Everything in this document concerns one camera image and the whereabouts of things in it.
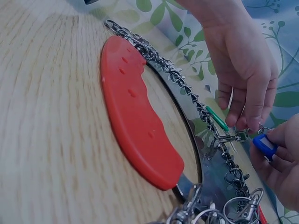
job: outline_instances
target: wood grain surface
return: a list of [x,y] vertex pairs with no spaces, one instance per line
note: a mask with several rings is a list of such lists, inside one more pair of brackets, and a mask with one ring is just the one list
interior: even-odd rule
[[[157,190],[135,172],[111,130],[98,65],[112,34],[103,18],[121,18],[108,7],[98,9],[109,2],[0,1],[1,224],[143,224],[163,219],[177,204],[171,191]],[[171,44],[157,29],[147,38],[159,49]],[[186,175],[196,181],[179,113],[150,69],[143,79]],[[239,154],[244,169],[254,173],[246,154]],[[260,186],[253,174],[251,189]],[[263,202],[273,218],[267,196]]]

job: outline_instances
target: red plastic handle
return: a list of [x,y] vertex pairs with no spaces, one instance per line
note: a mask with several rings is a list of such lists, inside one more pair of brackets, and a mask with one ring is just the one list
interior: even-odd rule
[[260,221],[261,221],[261,223],[262,224],[267,224],[268,223],[267,219],[266,219],[265,215],[263,214],[261,207],[258,206],[258,209],[259,209],[259,212],[260,212]]
[[142,80],[146,64],[127,40],[111,36],[102,50],[102,90],[114,134],[126,158],[161,190],[176,186],[184,162],[150,105]]

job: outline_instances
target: silver chain link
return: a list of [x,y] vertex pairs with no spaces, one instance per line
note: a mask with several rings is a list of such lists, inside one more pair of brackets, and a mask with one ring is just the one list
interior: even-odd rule
[[[258,202],[257,205],[252,206],[250,202],[253,200],[253,196],[249,194],[249,189],[245,183],[245,180],[249,178],[249,174],[244,175],[241,169],[237,164],[233,161],[233,156],[229,154],[229,148],[225,145],[225,143],[238,141],[244,142],[248,141],[251,138],[249,137],[249,129],[246,131],[238,131],[235,134],[230,134],[228,132],[225,135],[220,135],[212,121],[212,114],[204,108],[204,104],[198,101],[199,96],[192,92],[192,87],[188,86],[185,77],[182,76],[180,73],[181,69],[176,69],[174,64],[171,60],[168,60],[159,55],[158,51],[154,49],[154,47],[143,37],[138,34],[132,33],[125,27],[121,27],[117,23],[112,20],[106,20],[104,22],[105,26],[112,30],[116,35],[128,40],[144,57],[147,62],[154,62],[161,66],[162,71],[169,74],[169,80],[175,84],[177,84],[181,89],[184,89],[187,96],[191,97],[193,104],[196,106],[196,109],[199,113],[200,119],[206,123],[206,127],[213,133],[214,140],[211,142],[210,145],[210,152],[207,154],[208,159],[212,159],[213,155],[217,152],[217,150],[221,151],[221,155],[223,159],[226,161],[226,165],[229,168],[228,173],[225,175],[225,180],[227,183],[232,185],[235,189],[235,193],[237,195],[234,200],[240,200],[237,205],[237,212],[242,216],[240,220],[234,220],[234,222],[230,221],[225,211],[222,213],[212,207],[203,210],[203,212],[199,213],[195,216],[194,211],[192,210],[192,203],[199,197],[198,191],[200,191],[200,184],[197,186],[195,185],[195,195],[193,195],[189,201],[186,201],[183,205],[182,209],[176,209],[166,221],[166,224],[196,224],[197,221],[205,217],[208,221],[206,224],[226,224],[226,223],[242,223],[242,224],[255,224],[258,222],[258,209],[257,205],[260,201],[260,198],[263,195],[262,189],[257,189],[261,191],[260,198],[255,199],[255,202]],[[260,124],[260,129],[258,134],[262,134],[265,128]],[[233,175],[233,179],[229,180],[227,178],[228,174]],[[254,209],[254,212],[248,213],[248,205],[250,205],[251,209]]]

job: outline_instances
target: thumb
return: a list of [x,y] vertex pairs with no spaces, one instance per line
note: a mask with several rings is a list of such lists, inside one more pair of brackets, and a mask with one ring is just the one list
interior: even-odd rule
[[294,156],[295,161],[299,161],[299,114],[292,116],[285,124],[285,146]]
[[276,128],[272,129],[267,133],[267,137],[271,142],[286,148],[285,145],[285,127],[287,126],[287,122],[280,124]]

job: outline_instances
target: blue key tag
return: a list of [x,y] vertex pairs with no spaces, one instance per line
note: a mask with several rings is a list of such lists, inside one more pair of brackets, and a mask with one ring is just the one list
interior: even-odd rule
[[269,161],[273,161],[272,156],[276,153],[278,145],[272,143],[266,134],[256,136],[252,142]]

